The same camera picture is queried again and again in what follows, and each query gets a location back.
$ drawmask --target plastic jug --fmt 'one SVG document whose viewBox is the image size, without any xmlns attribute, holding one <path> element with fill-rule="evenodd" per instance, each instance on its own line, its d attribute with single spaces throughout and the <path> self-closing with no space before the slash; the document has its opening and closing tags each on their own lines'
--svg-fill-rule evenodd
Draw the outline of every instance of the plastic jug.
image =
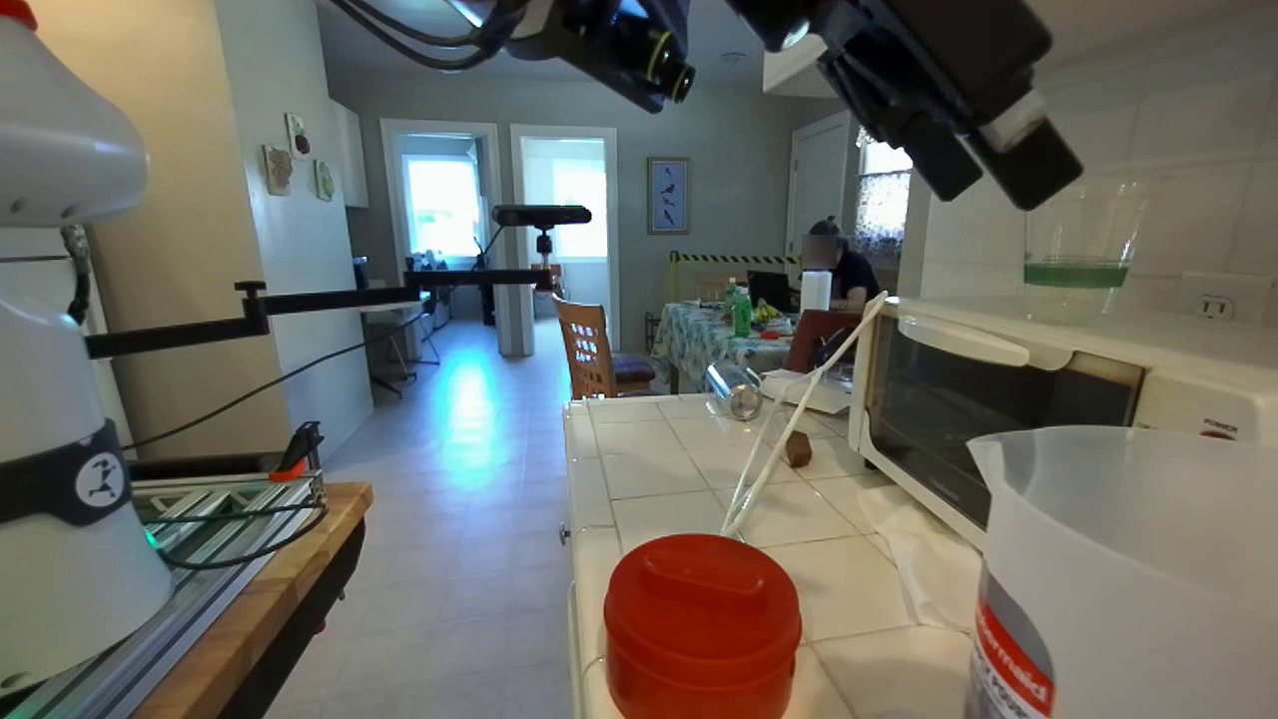
<svg viewBox="0 0 1278 719">
<path fill-rule="evenodd" d="M 799 309 L 813 309 L 813 313 L 831 313 L 831 284 L 833 276 L 831 270 L 804 270 L 799 280 Z"/>
<path fill-rule="evenodd" d="M 969 719 L 1278 714 L 1278 453 L 1041 429 L 969 455 L 996 490 Z"/>
</svg>

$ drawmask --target hallway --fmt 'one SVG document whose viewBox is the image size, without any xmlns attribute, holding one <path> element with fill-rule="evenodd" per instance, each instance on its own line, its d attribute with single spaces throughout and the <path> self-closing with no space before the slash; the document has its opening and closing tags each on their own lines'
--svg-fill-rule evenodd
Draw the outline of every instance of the hallway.
<svg viewBox="0 0 1278 719">
<path fill-rule="evenodd" d="M 451 322 L 438 366 L 381 391 L 326 478 L 377 489 L 346 599 L 309 647 L 274 719 L 566 719 L 566 469 L 558 322 L 506 365 Z"/>
</svg>

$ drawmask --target window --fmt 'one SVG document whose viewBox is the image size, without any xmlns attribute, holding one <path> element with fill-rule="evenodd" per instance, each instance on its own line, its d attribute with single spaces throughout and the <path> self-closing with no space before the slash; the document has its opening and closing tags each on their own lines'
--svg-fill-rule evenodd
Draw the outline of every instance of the window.
<svg viewBox="0 0 1278 719">
<path fill-rule="evenodd" d="M 483 249 L 481 170 L 469 154 L 406 154 L 406 250 L 474 257 Z"/>
<path fill-rule="evenodd" d="M 868 257 L 899 257 L 911 206 L 911 154 L 871 137 L 860 149 L 856 240 Z"/>
</svg>

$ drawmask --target red container lid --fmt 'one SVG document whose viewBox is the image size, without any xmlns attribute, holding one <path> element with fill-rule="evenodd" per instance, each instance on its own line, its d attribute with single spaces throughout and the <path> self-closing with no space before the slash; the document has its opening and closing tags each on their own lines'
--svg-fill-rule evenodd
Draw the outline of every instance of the red container lid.
<svg viewBox="0 0 1278 719">
<path fill-rule="evenodd" d="M 27 0 L 0 0 L 0 19 L 3 17 L 37 29 L 37 11 L 27 9 Z"/>
<path fill-rule="evenodd" d="M 737 687 L 793 663 L 799 593 L 764 553 L 722 537 L 666 537 L 612 571 L 606 643 L 682 687 Z"/>
</svg>

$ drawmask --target white countertop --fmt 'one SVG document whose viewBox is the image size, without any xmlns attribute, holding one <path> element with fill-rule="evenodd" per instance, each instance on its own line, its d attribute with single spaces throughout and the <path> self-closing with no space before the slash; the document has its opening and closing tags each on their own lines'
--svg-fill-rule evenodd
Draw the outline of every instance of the white countertop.
<svg viewBox="0 0 1278 719">
<path fill-rule="evenodd" d="M 572 643 L 580 714 L 615 719 L 603 595 L 623 553 L 715 533 L 759 429 L 706 395 L 572 402 Z M 960 719 L 978 555 L 808 417 L 812 469 L 775 469 L 737 539 L 779 558 L 804 609 L 788 719 Z"/>
</svg>

